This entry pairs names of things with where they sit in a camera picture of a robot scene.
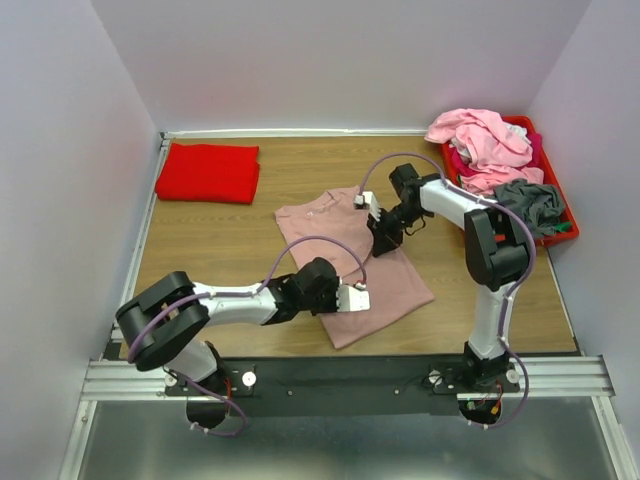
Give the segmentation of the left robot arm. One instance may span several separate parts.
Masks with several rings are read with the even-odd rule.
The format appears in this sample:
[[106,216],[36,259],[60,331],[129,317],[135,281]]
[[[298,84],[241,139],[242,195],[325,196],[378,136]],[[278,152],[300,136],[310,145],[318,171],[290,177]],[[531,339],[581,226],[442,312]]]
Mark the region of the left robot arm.
[[197,335],[207,326],[288,322],[301,312],[342,310],[347,284],[333,265],[317,257],[295,273],[241,287],[214,287],[176,271],[116,312],[128,346],[127,361],[144,372],[157,368],[187,378],[201,395],[214,393],[224,370],[220,354]]

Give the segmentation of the red t-shirt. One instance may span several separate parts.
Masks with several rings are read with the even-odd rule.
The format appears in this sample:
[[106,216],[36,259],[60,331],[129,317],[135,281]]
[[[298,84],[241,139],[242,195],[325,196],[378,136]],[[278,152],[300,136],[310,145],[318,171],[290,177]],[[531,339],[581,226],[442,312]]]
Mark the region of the red t-shirt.
[[259,176],[258,146],[172,144],[155,183],[163,201],[250,205]]

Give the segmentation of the dusty pink graphic t-shirt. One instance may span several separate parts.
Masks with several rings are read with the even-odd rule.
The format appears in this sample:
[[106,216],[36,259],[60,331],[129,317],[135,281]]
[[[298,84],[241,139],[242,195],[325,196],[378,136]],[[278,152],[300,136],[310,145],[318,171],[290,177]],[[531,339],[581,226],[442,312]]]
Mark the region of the dusty pink graphic t-shirt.
[[365,278],[356,258],[341,246],[327,241],[311,239],[291,249],[297,266],[322,257],[332,264],[345,283],[353,285],[363,280],[367,287],[368,310],[321,316],[337,349],[392,325],[434,300],[434,294],[401,249],[379,258],[373,256],[373,236],[367,228],[368,212],[353,205],[357,193],[356,186],[330,189],[306,204],[283,206],[275,211],[276,224],[288,244],[302,237],[326,236],[348,246],[364,264]]

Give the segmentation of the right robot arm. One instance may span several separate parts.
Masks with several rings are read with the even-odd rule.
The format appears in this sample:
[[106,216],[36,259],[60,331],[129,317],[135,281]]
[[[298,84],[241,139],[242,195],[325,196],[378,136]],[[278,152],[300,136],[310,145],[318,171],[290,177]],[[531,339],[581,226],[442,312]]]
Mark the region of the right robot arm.
[[364,186],[354,197],[354,207],[368,212],[372,254],[398,249],[415,222],[440,216],[463,231],[467,271],[477,285],[472,333],[460,360],[434,368],[441,375],[434,387],[480,392],[506,382],[513,304],[536,257],[526,223],[516,208],[472,194],[438,173],[421,176],[410,164],[396,167],[389,180],[399,199],[389,210]]

